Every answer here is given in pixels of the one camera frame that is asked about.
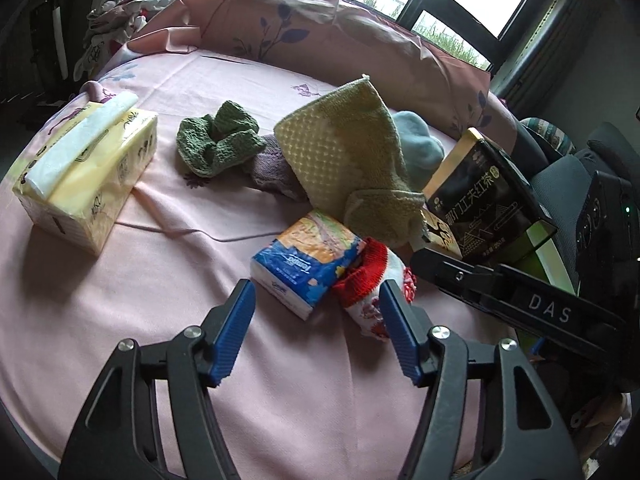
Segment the green knitted cloth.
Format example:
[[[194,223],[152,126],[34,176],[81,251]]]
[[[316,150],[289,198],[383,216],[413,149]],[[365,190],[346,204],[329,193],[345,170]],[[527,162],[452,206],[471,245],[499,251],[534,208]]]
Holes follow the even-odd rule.
[[[242,165],[267,146],[256,120],[233,101],[223,102],[215,115],[184,118],[176,144],[186,166],[205,179]]]

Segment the pile of clothes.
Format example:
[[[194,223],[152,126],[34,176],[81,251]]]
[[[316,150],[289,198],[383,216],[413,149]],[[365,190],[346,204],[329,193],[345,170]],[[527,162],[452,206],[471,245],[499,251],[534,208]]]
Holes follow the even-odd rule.
[[[174,1],[99,0],[87,15],[84,53],[74,66],[74,81],[96,76],[123,44]]]

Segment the blue plush mouse toy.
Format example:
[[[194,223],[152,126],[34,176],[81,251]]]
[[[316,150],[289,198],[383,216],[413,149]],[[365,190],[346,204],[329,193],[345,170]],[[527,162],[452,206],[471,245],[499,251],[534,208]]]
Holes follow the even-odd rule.
[[[402,110],[392,115],[400,139],[409,185],[421,192],[444,160],[442,142],[431,135],[430,127],[416,113]]]

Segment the yellow facial tissue pack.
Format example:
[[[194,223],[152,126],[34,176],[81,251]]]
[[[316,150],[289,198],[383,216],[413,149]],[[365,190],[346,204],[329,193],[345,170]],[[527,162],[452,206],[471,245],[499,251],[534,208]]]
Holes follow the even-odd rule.
[[[53,129],[13,193],[35,226],[97,255],[152,160],[157,114],[123,91],[89,102]]]

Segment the red white knitted cloth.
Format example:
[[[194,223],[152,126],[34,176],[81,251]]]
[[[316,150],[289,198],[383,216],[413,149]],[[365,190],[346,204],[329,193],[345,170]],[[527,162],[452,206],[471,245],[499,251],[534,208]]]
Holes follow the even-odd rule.
[[[380,310],[380,287],[391,280],[411,304],[416,277],[390,248],[367,238],[362,252],[331,288],[337,304],[356,322],[364,336],[386,341],[388,333]]]

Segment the purple knitted cloth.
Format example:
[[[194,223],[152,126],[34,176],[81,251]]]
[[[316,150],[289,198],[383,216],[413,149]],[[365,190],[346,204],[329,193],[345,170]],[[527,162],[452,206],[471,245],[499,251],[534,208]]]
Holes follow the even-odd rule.
[[[308,200],[304,188],[286,161],[276,137],[273,134],[267,134],[262,140],[266,144],[264,149],[242,163],[244,174],[247,174],[256,188],[262,191],[277,192],[296,202]]]

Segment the green storage box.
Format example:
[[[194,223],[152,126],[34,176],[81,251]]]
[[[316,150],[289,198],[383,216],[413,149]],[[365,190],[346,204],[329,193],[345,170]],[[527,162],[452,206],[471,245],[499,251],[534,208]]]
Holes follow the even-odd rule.
[[[530,244],[541,242],[510,273],[513,302],[522,330],[568,345],[575,306],[575,289],[554,240],[542,240],[540,224],[526,232]]]

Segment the yellow waffle towel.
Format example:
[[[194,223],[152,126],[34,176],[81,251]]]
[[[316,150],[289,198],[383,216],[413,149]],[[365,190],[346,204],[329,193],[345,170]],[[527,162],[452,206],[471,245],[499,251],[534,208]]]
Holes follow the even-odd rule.
[[[409,243],[424,198],[409,188],[399,134],[367,75],[294,110],[273,133],[314,208],[361,237]]]

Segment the striped pillow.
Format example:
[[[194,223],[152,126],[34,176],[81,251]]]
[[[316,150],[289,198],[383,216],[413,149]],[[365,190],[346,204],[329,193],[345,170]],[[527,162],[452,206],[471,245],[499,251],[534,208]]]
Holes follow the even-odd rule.
[[[552,122],[538,117],[527,117],[521,119],[520,124],[558,154],[570,155],[576,152],[576,146],[570,137]]]

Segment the pink bed sheet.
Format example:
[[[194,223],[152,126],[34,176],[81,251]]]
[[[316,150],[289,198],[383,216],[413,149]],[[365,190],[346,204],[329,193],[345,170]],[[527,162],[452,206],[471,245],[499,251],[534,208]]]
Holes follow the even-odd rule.
[[[137,58],[101,79],[157,116],[156,152],[98,256],[44,232],[1,185],[1,399],[42,452],[60,458],[116,344],[152,344],[222,304],[250,259],[308,207],[242,172],[209,182],[181,165],[183,118],[224,101],[270,132],[329,91],[324,82],[207,51]],[[245,479],[393,479],[425,393],[394,349],[363,336],[332,300],[301,320],[260,290],[232,374],[212,401]]]

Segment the cream tree-print tissue pack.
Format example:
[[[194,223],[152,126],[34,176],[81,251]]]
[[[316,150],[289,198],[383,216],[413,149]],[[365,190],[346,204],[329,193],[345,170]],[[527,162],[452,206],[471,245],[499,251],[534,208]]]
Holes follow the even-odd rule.
[[[409,244],[414,252],[430,248],[446,256],[461,259],[460,248],[448,224],[432,214],[425,206],[420,210],[420,216],[411,222]]]

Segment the blue pocket tissue pack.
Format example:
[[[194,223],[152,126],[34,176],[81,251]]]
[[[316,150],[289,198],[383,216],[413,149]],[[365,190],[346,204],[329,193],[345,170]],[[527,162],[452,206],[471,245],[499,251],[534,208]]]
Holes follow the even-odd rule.
[[[365,247],[341,222],[314,209],[254,255],[250,275],[306,320]]]

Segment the black tea box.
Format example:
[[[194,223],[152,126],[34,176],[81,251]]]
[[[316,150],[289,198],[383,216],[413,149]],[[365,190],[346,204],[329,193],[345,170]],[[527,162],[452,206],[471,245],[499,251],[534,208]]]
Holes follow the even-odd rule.
[[[460,136],[423,194],[467,263],[517,263],[558,230],[506,152],[474,128]]]

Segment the pink sheet covered cushion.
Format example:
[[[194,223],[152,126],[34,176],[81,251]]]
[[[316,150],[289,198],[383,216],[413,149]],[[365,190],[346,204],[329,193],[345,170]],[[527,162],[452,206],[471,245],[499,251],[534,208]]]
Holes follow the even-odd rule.
[[[125,48],[143,55],[201,48],[334,86],[367,75],[389,107],[413,110],[450,136],[475,127],[499,141],[514,131],[487,72],[343,0],[176,0]]]

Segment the dark grey sofa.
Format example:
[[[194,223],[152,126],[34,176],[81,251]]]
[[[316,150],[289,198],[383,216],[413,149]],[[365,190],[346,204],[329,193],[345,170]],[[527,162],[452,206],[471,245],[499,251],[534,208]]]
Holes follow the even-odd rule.
[[[573,285],[576,272],[576,222],[585,203],[592,176],[601,171],[631,184],[639,197],[639,153],[626,136],[610,122],[590,133],[587,146],[574,154],[561,155],[512,114],[515,144],[510,157],[532,185],[538,200],[548,209],[558,230],[553,243]]]

